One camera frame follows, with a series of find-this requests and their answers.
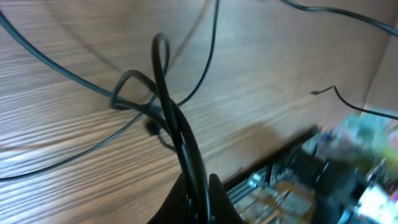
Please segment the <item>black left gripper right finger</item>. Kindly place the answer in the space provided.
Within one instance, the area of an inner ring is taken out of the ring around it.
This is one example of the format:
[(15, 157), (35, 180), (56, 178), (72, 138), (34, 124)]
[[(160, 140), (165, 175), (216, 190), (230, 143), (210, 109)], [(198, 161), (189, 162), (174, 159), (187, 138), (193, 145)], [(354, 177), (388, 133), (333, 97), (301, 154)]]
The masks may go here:
[(212, 223), (244, 224), (243, 219), (237, 213), (216, 174), (210, 174), (209, 176), (209, 194), (213, 216)]

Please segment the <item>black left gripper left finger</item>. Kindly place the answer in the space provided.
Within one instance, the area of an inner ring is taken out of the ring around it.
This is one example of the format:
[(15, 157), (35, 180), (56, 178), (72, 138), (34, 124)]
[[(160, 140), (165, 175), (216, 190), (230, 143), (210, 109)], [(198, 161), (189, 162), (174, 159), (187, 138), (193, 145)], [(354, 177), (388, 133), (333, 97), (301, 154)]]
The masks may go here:
[(180, 174), (156, 214), (147, 224), (183, 224), (188, 208), (185, 178)]

